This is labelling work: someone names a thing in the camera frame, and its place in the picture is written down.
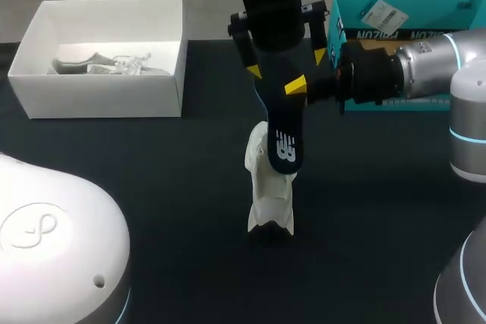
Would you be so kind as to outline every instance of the robot logo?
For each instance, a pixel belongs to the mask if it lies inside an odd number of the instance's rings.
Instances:
[[[30,243],[24,243],[24,245],[16,245],[15,243],[11,243],[12,247],[21,248],[21,249],[28,249],[37,247],[42,241],[44,234],[48,234],[54,231],[55,227],[58,225],[58,219],[52,214],[44,214],[39,219],[38,228],[32,228],[32,230],[26,230],[25,234],[34,234],[36,237]]]
[[[292,144],[295,144],[295,138],[291,138],[290,136],[282,132],[276,132],[276,154],[281,160],[295,162],[295,148],[292,147]]]
[[[56,205],[32,203],[13,211],[0,225],[0,250],[23,260],[45,260],[71,239],[71,223]]]

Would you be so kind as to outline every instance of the new balance logo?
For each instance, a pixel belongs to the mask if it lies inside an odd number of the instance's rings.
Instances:
[[[276,132],[276,154],[283,161],[295,162],[295,138]]]

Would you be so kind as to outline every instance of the teal cardboard box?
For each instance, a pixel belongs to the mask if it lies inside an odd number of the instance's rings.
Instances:
[[[378,4],[399,10],[406,19],[393,33],[384,33],[365,23],[367,14]],[[401,42],[426,39],[444,33],[486,27],[486,0],[333,0],[328,29],[328,55],[335,68],[341,45],[357,39],[365,48],[385,47],[391,54]],[[383,105],[346,103],[357,111],[448,111],[450,97],[391,99]]]

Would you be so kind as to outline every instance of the black table surface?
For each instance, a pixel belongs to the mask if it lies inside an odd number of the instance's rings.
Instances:
[[[190,42],[182,118],[30,121],[5,74],[0,151],[86,178],[131,232],[133,323],[433,324],[438,275],[486,214],[447,113],[305,116],[295,238],[249,244],[249,133],[264,119],[230,41]]]

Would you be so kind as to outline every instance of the white box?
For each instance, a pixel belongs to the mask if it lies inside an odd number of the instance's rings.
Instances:
[[[56,57],[152,57],[161,75],[49,74]],[[43,2],[8,73],[29,118],[180,117],[187,39],[182,0]]]

